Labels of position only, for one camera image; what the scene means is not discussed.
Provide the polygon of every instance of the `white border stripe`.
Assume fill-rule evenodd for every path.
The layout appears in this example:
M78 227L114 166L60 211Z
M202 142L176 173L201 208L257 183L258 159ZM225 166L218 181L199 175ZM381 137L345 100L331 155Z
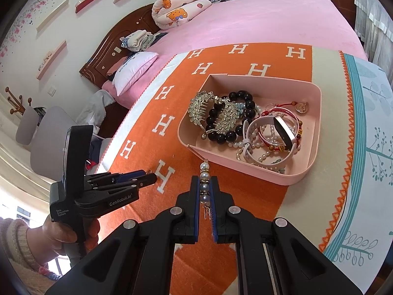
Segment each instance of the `white border stripe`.
M141 97L135 102L131 110L126 115L124 121L117 130L113 137L107 151L98 166L97 173L108 172L111 168L113 161L115 160L118 152L121 149L124 141L126 140L131 129L134 127L135 122L141 116L142 112L155 96L157 91L164 84L166 79L173 73L175 68L184 60L189 52L177 54L156 76L156 78L150 83L150 85L142 93Z

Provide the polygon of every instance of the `white cloth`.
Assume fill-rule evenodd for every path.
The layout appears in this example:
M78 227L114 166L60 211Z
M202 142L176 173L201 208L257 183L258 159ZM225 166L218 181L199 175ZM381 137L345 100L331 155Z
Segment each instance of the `white cloth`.
M380 66L393 87L393 21L379 0L355 0L355 32L369 61Z
M146 30L137 30L125 38L121 38L121 47L132 52L145 51L154 42L156 34L147 32Z
M93 125L94 134L98 134L99 127L107 115L105 107L114 103L115 99L105 90L101 89L90 96L86 106L76 118L78 125Z

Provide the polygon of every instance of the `pink plastic tray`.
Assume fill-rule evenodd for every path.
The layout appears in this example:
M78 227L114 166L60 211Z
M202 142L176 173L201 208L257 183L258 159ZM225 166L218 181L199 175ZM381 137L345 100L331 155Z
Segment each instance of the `pink plastic tray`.
M256 104L265 108L268 104L307 102L309 110L300 116L292 106L286 106L303 122L301 149L285 167L285 174L273 172L261 167L236 160L237 148L227 144L219 145L208 139L202 140L203 131L190 122L185 113L178 128L180 142L195 154L207 158L231 169L255 176L280 185L291 185L299 182L309 171L315 161L321 123L321 90L310 82L289 80L264 76L244 76L211 74L201 87L201 91L213 91L215 95L228 95L229 92L245 89L253 95ZM257 158L266 152L266 146L254 150ZM265 162L273 162L283 158L286 153L272 153Z

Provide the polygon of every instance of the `wooden coat rack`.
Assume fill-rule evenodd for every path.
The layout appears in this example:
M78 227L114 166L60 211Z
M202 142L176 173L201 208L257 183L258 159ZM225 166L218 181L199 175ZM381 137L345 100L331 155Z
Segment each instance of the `wooden coat rack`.
M15 110L12 108L11 110L9 110L9 112L11 113L11 114L14 114L14 113L16 113L16 112L19 112L20 114L22 114L23 115L23 113L24 113L24 111L26 110L25 108L24 108L24 106L22 105L22 96L21 95L19 95L19 100L20 100L20 102L16 99L16 97L12 94L12 92L9 90L9 87L7 86L6 88L5 88L5 92L7 92L7 93L9 93L11 96L9 96L8 98L7 98L7 100L8 100L8 102L10 102L14 107L15 107ZM29 97L28 99L27 99L27 102L29 103L29 106L31 106L31 97Z

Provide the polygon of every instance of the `black beaded bracelet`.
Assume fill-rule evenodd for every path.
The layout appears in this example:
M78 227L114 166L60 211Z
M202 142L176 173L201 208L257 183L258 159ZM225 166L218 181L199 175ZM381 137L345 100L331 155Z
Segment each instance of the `black beaded bracelet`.
M241 103L244 106L239 106L239 118L242 118L242 123L235 127L235 131L228 131L226 134L217 133L216 131L210 132L208 138L211 141L216 141L218 144L224 144L226 141L235 142L237 136L243 136L243 123L247 121L249 124L252 122L253 118L256 116L255 102L252 100L253 97L250 93L244 90L238 92L231 92L228 96L223 96L223 99L229 98L230 101L235 102L239 99L244 100L245 103ZM213 108L209 111L209 116L206 118L206 131L214 130L214 123L216 118L219 116L221 110L224 108L224 104L215 103Z

